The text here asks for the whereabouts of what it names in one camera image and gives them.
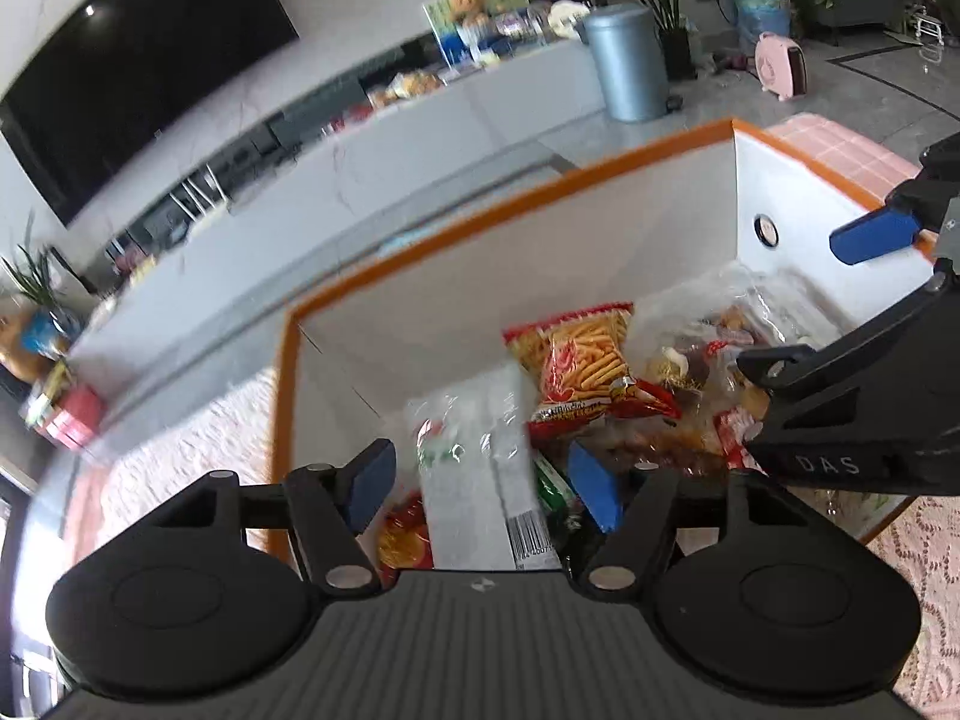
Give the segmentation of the blue water jug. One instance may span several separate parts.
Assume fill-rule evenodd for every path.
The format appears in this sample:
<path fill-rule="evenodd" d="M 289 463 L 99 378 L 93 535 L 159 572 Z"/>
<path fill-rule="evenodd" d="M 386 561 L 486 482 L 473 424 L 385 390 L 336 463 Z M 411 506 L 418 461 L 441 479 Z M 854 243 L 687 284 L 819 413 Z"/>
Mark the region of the blue water jug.
<path fill-rule="evenodd" d="M 734 0 L 739 47 L 745 55 L 755 52 L 758 41 L 769 32 L 791 36 L 791 0 Z"/>

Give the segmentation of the white wifi router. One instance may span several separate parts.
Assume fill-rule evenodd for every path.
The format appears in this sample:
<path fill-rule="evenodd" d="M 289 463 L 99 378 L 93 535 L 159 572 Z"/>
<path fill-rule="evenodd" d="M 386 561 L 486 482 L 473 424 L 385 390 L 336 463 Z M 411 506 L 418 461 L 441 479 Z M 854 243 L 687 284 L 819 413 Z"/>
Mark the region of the white wifi router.
<path fill-rule="evenodd" d="M 184 177 L 167 196 L 184 213 L 189 224 L 212 221 L 228 210 L 229 197 L 210 163 Z"/>

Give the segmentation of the pink white lace rug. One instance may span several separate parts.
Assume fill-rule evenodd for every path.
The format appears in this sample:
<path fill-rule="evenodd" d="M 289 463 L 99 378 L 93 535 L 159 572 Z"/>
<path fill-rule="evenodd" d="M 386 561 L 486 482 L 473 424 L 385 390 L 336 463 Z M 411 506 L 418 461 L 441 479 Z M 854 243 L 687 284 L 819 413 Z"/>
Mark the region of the pink white lace rug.
<path fill-rule="evenodd" d="M 796 489 L 958 489 L 958 249 L 885 244 L 869 195 L 736 119 L 498 203 L 301 304 L 281 345 L 274 483 L 208 473 L 55 583 L 62 718 L 903 718 L 907 581 Z M 491 362 L 494 333 L 710 266 L 789 266 L 853 322 L 758 353 L 757 465 L 669 470 L 585 578 L 428 571 L 383 589 L 387 411 Z"/>

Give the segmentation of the orange cardboard box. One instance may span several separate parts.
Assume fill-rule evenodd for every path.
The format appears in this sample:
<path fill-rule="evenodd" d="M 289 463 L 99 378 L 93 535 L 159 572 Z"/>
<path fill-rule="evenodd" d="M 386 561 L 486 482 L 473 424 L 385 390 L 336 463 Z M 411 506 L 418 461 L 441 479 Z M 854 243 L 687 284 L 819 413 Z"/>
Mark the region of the orange cardboard box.
<path fill-rule="evenodd" d="M 874 200 L 736 119 L 613 156 L 355 266 L 291 310 L 278 363 L 272 473 L 342 466 L 376 439 L 392 492 L 416 480 L 405 406 L 508 360 L 516 325 L 628 302 L 636 327 L 665 293 L 743 268 L 782 275 L 841 328 L 929 278 L 932 245 L 846 265 L 830 232 Z"/>

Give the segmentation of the yellow snacks on cabinet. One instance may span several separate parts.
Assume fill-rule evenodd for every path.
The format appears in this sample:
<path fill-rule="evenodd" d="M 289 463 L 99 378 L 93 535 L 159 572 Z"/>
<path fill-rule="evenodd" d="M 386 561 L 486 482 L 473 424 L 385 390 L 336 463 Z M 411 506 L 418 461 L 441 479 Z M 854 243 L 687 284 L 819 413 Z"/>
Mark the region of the yellow snacks on cabinet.
<path fill-rule="evenodd" d="M 386 109 L 394 104 L 427 96 L 443 86 L 443 80 L 431 71 L 401 71 L 387 86 L 371 88 L 368 91 L 368 103 L 373 109 Z"/>

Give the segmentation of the pink storage crate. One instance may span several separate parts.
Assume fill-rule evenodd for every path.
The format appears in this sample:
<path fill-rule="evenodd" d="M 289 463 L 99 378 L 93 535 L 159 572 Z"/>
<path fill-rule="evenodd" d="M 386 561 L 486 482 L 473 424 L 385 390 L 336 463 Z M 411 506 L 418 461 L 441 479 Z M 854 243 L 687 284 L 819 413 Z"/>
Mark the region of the pink storage crate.
<path fill-rule="evenodd" d="M 70 452 L 80 452 L 99 434 L 103 415 L 103 400 L 93 388 L 75 385 L 57 400 L 34 431 Z"/>

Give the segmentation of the white marble tv cabinet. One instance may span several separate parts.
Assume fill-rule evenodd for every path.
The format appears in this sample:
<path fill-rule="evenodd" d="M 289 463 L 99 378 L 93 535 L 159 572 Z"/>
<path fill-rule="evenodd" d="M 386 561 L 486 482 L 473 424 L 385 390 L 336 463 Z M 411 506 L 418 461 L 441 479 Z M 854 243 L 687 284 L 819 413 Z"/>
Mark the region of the white marble tv cabinet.
<path fill-rule="evenodd" d="M 71 350 L 106 398 L 200 351 L 338 262 L 338 241 L 469 167 L 601 109 L 589 49 L 563 41 L 395 106 L 306 149 L 166 255 Z"/>

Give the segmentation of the small potted green plant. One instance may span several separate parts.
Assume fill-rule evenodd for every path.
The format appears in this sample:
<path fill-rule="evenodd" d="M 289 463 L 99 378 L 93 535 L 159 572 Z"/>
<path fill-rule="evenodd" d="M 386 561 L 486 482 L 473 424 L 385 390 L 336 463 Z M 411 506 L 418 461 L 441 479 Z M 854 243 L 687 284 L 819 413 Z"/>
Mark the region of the small potted green plant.
<path fill-rule="evenodd" d="M 31 319 L 21 332 L 21 343 L 30 352 L 58 361 L 64 359 L 83 330 L 82 319 L 67 304 L 64 294 L 53 284 L 50 262 L 52 247 L 32 245 L 34 213 L 29 213 L 23 239 L 13 254 L 3 255 L 8 292 L 25 299 L 34 307 Z"/>

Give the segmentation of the pink small heater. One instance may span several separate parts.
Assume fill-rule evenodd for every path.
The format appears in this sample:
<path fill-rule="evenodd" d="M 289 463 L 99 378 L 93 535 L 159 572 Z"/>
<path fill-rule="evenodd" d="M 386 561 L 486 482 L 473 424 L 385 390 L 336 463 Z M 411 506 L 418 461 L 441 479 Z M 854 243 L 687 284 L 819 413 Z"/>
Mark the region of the pink small heater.
<path fill-rule="evenodd" d="M 791 37 L 762 32 L 755 46 L 755 71 L 761 87 L 780 101 L 807 94 L 805 55 Z"/>

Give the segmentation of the grey metal trash bin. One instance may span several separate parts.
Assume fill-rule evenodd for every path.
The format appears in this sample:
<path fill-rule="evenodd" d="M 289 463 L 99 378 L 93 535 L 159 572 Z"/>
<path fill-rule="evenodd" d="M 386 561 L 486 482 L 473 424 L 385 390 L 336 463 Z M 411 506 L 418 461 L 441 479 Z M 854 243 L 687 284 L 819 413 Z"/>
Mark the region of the grey metal trash bin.
<path fill-rule="evenodd" d="M 647 122 L 667 114 L 669 80 L 656 18 L 638 4 L 610 5 L 579 25 L 589 47 L 607 112 L 614 121 Z"/>

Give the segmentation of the white grey snack packet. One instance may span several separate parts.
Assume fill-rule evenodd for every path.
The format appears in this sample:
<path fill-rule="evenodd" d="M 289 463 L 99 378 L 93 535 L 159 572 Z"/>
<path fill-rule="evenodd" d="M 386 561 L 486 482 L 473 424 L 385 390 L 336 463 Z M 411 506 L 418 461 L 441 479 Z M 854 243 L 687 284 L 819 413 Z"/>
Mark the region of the white grey snack packet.
<path fill-rule="evenodd" d="M 433 566 L 553 571 L 560 566 L 535 486 L 532 395 L 514 362 L 405 406 Z"/>

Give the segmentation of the teddy bear plush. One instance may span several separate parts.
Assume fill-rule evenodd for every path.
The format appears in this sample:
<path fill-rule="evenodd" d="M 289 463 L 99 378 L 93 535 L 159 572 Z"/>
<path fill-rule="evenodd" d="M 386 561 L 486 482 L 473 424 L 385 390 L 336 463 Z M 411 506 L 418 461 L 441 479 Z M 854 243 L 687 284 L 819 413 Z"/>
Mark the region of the teddy bear plush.
<path fill-rule="evenodd" d="M 488 18 L 487 0 L 448 0 L 451 20 L 460 28 L 478 25 Z"/>

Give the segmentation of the red yellow chips bag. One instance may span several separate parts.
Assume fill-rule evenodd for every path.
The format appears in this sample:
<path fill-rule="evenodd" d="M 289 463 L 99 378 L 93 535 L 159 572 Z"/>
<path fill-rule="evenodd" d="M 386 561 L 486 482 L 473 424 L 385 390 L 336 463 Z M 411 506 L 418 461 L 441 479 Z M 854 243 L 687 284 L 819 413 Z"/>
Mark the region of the red yellow chips bag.
<path fill-rule="evenodd" d="M 527 422 L 532 444 L 569 436 L 596 419 L 682 416 L 665 388 L 631 372 L 623 345 L 633 314 L 633 302 L 609 302 L 501 333 L 539 387 L 539 403 Z"/>

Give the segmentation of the clear bread snack bag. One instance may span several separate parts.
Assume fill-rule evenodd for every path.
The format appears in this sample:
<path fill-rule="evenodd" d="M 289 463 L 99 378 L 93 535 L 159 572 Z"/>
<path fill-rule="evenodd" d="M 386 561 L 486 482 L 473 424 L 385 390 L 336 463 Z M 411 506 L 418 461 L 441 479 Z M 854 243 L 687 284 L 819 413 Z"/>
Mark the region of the clear bread snack bag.
<path fill-rule="evenodd" d="M 743 438 L 770 399 L 739 371 L 737 359 L 793 344 L 820 349 L 848 328 L 846 317 L 791 270 L 757 273 L 731 263 L 641 299 L 628 357 L 644 380 L 675 398 L 680 415 L 633 422 L 623 451 L 643 470 L 755 470 Z"/>

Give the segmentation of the brown ceramic vase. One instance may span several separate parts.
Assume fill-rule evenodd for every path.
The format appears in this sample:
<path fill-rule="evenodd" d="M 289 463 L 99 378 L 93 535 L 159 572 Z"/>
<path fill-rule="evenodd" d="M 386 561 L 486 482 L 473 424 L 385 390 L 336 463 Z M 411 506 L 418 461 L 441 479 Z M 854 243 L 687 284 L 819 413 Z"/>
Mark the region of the brown ceramic vase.
<path fill-rule="evenodd" d="M 34 316 L 34 310 L 21 309 L 2 317 L 0 328 L 0 361 L 13 377 L 24 383 L 34 383 L 47 376 L 52 367 L 44 356 L 29 351 L 21 335 Z"/>

